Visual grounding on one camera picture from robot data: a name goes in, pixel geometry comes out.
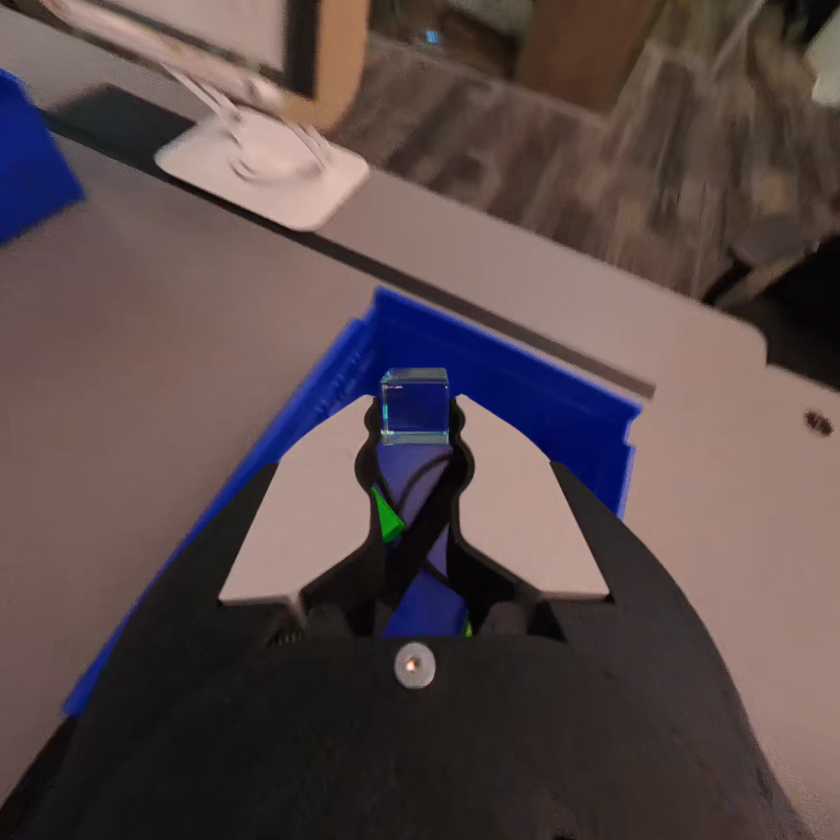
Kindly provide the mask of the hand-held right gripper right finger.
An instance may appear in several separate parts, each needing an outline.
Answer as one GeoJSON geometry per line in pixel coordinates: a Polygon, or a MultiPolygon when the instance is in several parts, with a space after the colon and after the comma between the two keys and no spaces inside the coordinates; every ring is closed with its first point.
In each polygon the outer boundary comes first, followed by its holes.
{"type": "Polygon", "coordinates": [[[606,580],[548,456],[524,433],[470,399],[455,404],[469,477],[458,498],[468,546],[550,599],[601,601],[606,580]]]}

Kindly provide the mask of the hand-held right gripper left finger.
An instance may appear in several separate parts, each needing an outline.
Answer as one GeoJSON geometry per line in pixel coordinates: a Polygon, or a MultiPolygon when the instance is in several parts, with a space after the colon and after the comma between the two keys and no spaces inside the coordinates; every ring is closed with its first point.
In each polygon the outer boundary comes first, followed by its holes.
{"type": "Polygon", "coordinates": [[[301,602],[305,588],[379,530],[356,475],[374,399],[363,395],[304,434],[280,458],[220,602],[301,602]]]}

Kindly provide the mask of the blue plastic bin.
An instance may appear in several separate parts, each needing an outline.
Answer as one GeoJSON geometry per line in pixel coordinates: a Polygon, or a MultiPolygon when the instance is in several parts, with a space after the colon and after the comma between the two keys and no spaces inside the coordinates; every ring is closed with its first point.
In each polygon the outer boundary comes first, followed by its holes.
{"type": "Polygon", "coordinates": [[[363,318],[349,321],[161,570],[269,463],[319,422],[362,395],[377,395],[391,367],[433,358],[455,393],[514,426],[551,461],[567,467],[623,519],[634,468],[627,439],[643,408],[630,399],[541,360],[506,339],[383,287],[363,318]]]}
{"type": "Polygon", "coordinates": [[[1,70],[1,243],[85,194],[23,82],[1,70]]]}

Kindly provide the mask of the clear glass cube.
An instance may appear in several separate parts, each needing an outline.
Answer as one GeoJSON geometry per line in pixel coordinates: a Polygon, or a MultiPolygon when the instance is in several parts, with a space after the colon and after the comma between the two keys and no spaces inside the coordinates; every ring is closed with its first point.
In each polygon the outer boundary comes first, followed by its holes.
{"type": "Polygon", "coordinates": [[[381,378],[383,445],[448,445],[449,383],[443,367],[392,367],[381,378]]]}

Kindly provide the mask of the green bar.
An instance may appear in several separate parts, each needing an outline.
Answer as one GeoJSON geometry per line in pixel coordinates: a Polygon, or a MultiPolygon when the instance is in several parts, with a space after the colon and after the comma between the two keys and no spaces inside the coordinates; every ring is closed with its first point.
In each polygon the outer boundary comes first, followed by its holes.
{"type": "Polygon", "coordinates": [[[374,483],[371,492],[376,503],[383,543],[391,544],[404,534],[405,522],[397,512],[386,486],[380,482],[374,483]]]}

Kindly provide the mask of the white board stand base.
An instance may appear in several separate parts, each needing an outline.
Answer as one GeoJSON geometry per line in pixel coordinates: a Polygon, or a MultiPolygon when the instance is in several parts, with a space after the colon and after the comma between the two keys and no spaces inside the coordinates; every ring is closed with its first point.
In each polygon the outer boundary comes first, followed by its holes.
{"type": "Polygon", "coordinates": [[[370,176],[360,155],[249,110],[213,116],[159,149],[163,173],[297,232],[319,230],[370,176]]]}

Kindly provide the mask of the black framed instruction board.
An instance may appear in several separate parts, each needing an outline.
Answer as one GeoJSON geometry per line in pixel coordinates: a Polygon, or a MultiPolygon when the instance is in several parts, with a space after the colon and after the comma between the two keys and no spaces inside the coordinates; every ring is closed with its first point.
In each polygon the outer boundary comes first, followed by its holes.
{"type": "Polygon", "coordinates": [[[111,52],[317,130],[358,90],[370,2],[39,1],[51,24],[111,52]]]}

